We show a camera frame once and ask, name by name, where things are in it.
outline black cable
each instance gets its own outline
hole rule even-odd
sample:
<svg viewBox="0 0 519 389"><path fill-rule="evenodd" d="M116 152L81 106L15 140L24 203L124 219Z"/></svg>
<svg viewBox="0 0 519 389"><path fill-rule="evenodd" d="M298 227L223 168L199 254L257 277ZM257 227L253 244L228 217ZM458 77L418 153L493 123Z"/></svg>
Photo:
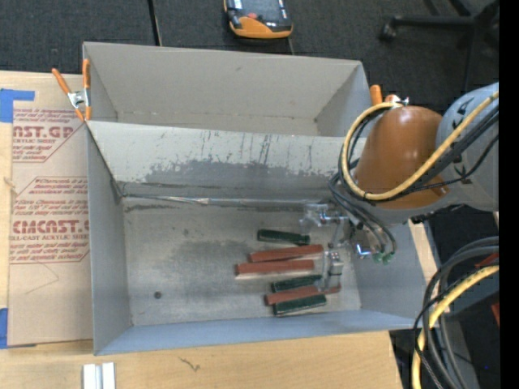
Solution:
<svg viewBox="0 0 519 389"><path fill-rule="evenodd" d="M494 144L500 139L499 135L496 135L492 140L491 142L487 145L487 147L485 148L485 150L483 151L482 155L478 158L478 160L476 161L476 163L474 164L474 166L472 167L472 169L470 169L467 173L465 173L463 176L459 177L459 178L454 178L452 180L448 180L446 182L438 182L438 183L433 183L431 185L425 185L425 186L420 186L420 187L414 187L414 188L410 188L409 191L406 190L406 194L407 195L410 195L411 193L414 193L414 192L417 192L417 191L421 191L421 190L428 190L428 189L434 189L436 187L442 187L442 186L447 186L447 185L452 185L453 183L457 183L457 182L461 182L462 180L465 180L467 178L469 178L478 168L479 166L481 166L481 164L483 163L483 161L485 160L485 158L488 156L488 153L491 151L491 149L494 147Z"/></svg>
<svg viewBox="0 0 519 389"><path fill-rule="evenodd" d="M477 258L478 256L495 253L496 250L499 250L498 246L480 246L480 243L481 242L474 242L467 246L464 246L461 250L456 252L444 265L440 267L440 269L433 275L431 281L429 282L426 288L426 292L423 298L423 306L427 306L428 302L431 300L431 295L436 284L439 283L442 280L442 278L448 278L448 274L456 265L463 263L469 259ZM446 379L450 387L457 388L458 386L446 370L444 363L441 360L440 355L438 354L438 351L436 350L434 342L431 338L429 309L426 309L422 315L422 326L424 330L424 335L426 337L426 342L428 343L427 347L429 348L429 351L431 352L431 355L436 365L438 366L439 372Z"/></svg>
<svg viewBox="0 0 519 389"><path fill-rule="evenodd" d="M457 157L459 157L472 143L479 138L486 130L492 127L499 121L499 104L494 107L491 112L484 117L480 122L474 125L473 128L461 139L451 146L448 153L444 153L436 162L433 169L423 175L419 180L413 183L413 186L420 187L429 182L432 178L444 171Z"/></svg>
<svg viewBox="0 0 519 389"><path fill-rule="evenodd" d="M386 235L386 237L389 239L389 241L391 242L391 251L389 252L390 254L395 254L395 252L397 251L397 240L395 239L395 237L392 235L391 231L382 223L380 222L376 217L374 217L371 213L365 211L364 209L358 207L356 204L354 204L350 198L344 196L343 194L341 194L338 190L335 189L334 185L337 184L337 182L342 178L341 176L341 166L339 165L339 173L336 173L332 176L332 178L328 181L328 188L330 189L330 191L333 193L334 195L334 198L337 200L337 202L346 210L350 210L351 209L354 209L354 216L357 217L357 219L360 219L370 230L371 232L375 235L375 237L377 238L377 240L379 241L380 245L381 245L381 252L384 253L384 249L385 249L385 244L384 242L382 241L382 239L380 238L380 235L378 234L378 232L376 231L376 229L373 228L373 226L371 225L370 222L373 222L375 224L377 224L381 229L382 231L384 232L384 234ZM340 200L338 199L341 199L343 200L344 202L348 203L348 207L345 206Z"/></svg>
<svg viewBox="0 0 519 389"><path fill-rule="evenodd" d="M479 240L479 241L476 241L476 242L472 242L471 244L468 245L468 247L472 247L472 246L477 246L477 247L484 247L484 246L489 246L489 247L497 247L497 250L499 250L499 237L489 237L489 238L483 238L482 240ZM464 248L461 248L459 251L457 251L455 255L459 254L459 253L462 253L464 252ZM449 284L448 284L448 275L450 274L452 268L447 270L444 275L442 276L441 280L440 280L440 289L446 289L448 288ZM444 341L444 345L445 345L445 349L444 351L447 353L447 357L450 361L450 364L451 364L451 367L453 368L453 371L454 371L454 374L456 375L458 381L461 383L461 386L462 387L466 387L466 384L463 380L463 377L462 377L462 374L461 374L461 371L457 365L457 361L456 361L456 358L455 358L455 353L453 351L453 347L451 345L451 342L450 342L450 335L449 335L449 332L448 332L448 328L447 328L447 325L446 325L446 322L443 321L443 319L441 318L440 319L440 332L441 332L441 335L443 336L443 341Z"/></svg>

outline electronic device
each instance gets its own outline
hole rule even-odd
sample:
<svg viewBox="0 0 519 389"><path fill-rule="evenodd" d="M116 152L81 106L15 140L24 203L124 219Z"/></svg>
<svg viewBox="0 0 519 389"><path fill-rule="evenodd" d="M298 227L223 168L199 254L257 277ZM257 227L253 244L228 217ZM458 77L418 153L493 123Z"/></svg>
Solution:
<svg viewBox="0 0 519 389"><path fill-rule="evenodd" d="M224 12L230 30L242 38L279 39L294 29L285 0L224 0Z"/></svg>

